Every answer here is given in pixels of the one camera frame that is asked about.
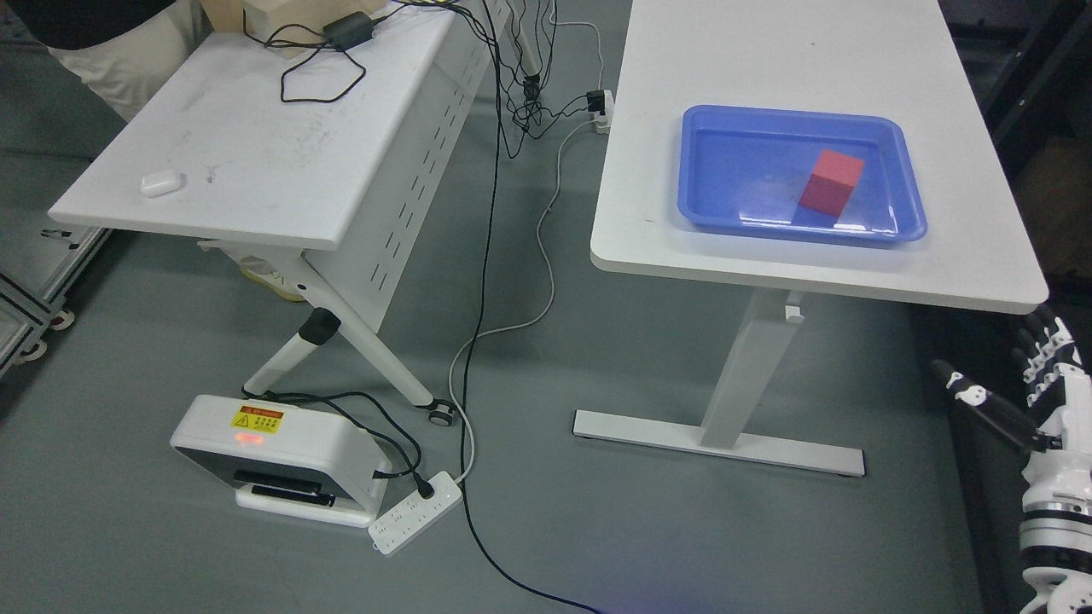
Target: red block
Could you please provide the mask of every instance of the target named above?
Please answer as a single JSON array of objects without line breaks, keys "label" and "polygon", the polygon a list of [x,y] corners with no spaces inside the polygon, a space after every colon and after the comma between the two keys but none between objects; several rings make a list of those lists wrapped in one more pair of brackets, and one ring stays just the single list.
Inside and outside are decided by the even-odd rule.
[{"label": "red block", "polygon": [[865,161],[823,150],[804,188],[800,205],[838,217],[857,187]]}]

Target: khaki pants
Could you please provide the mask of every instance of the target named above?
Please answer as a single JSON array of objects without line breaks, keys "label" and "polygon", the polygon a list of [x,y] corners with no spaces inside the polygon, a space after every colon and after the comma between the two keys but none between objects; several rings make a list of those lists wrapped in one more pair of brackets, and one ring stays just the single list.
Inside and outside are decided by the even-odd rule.
[{"label": "khaki pants", "polygon": [[177,0],[106,43],[76,50],[49,48],[49,54],[129,121],[211,31],[198,0]]}]

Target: table base foot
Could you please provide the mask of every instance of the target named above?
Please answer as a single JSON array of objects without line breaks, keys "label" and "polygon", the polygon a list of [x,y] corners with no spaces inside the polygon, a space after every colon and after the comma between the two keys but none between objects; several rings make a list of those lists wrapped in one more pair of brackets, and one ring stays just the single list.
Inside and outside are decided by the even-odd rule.
[{"label": "table base foot", "polygon": [[578,437],[763,462],[853,477],[865,475],[865,456],[860,450],[748,433],[740,433],[732,448],[711,448],[699,442],[702,435],[700,426],[577,410],[572,434]]}]

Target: table caster wheel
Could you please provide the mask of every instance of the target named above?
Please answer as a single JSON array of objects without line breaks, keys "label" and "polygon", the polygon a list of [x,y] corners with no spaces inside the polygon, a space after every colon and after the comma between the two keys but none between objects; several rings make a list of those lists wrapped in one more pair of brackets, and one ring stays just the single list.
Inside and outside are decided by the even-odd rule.
[{"label": "table caster wheel", "polygon": [[29,363],[31,361],[37,361],[46,355],[47,347],[48,346],[45,341],[35,342],[29,349],[19,353],[19,357],[15,358],[15,364],[21,365],[23,363]]},{"label": "table caster wheel", "polygon": [[450,401],[437,399],[436,408],[429,410],[428,422],[437,426],[451,426],[455,422],[455,408]]},{"label": "table caster wheel", "polygon": [[49,330],[64,330],[75,322],[75,314],[71,309],[64,307],[52,320],[49,320]]}]

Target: warning label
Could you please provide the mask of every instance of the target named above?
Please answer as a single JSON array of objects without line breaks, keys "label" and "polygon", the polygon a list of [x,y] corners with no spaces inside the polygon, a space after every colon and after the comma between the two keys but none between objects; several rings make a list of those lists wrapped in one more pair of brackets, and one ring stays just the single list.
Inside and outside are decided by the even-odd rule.
[{"label": "warning label", "polygon": [[276,433],[276,429],[281,428],[281,418],[283,417],[284,412],[244,405],[232,418],[232,426],[260,433]]}]

